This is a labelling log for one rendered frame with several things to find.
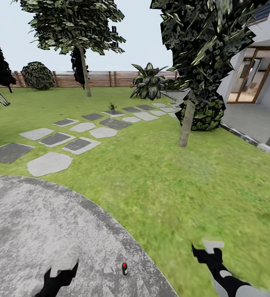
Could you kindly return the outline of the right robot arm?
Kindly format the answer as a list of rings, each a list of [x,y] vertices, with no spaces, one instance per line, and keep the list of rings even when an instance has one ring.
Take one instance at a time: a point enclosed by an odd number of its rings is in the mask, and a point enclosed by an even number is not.
[[[199,263],[205,263],[214,278],[214,287],[219,297],[270,297],[269,293],[262,292],[249,283],[233,277],[222,264],[222,248],[225,243],[221,241],[205,242],[206,249],[197,250],[192,246],[193,256]]]

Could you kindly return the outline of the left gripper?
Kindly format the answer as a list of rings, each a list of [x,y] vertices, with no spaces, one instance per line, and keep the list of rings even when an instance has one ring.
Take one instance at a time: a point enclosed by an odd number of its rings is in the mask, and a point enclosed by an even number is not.
[[[78,269],[78,262],[74,265],[72,269],[72,279],[76,277],[76,272]],[[59,292],[61,286],[69,286],[71,283],[71,270],[60,270],[60,274],[57,275],[55,278],[50,277],[50,271],[45,273],[44,275],[44,286],[43,288],[50,286],[55,289],[55,296]]]

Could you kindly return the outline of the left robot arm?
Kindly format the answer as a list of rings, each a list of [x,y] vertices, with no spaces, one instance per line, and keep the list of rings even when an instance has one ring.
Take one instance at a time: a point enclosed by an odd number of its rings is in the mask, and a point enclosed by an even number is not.
[[[74,261],[56,262],[52,264],[52,269],[44,275],[44,286],[36,297],[55,297],[59,292],[61,286],[69,286],[72,279],[76,277],[78,269],[78,262],[74,265]]]

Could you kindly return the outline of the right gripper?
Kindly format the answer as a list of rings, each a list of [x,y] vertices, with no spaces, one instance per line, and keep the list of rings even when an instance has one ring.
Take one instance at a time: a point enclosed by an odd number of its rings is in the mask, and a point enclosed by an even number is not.
[[[205,263],[208,266],[208,268],[209,263],[212,263],[211,261],[220,261],[220,263],[223,262],[221,250],[213,249],[214,254],[209,255],[204,249],[197,250],[195,249],[194,245],[191,246],[193,256],[197,257],[199,263]]]

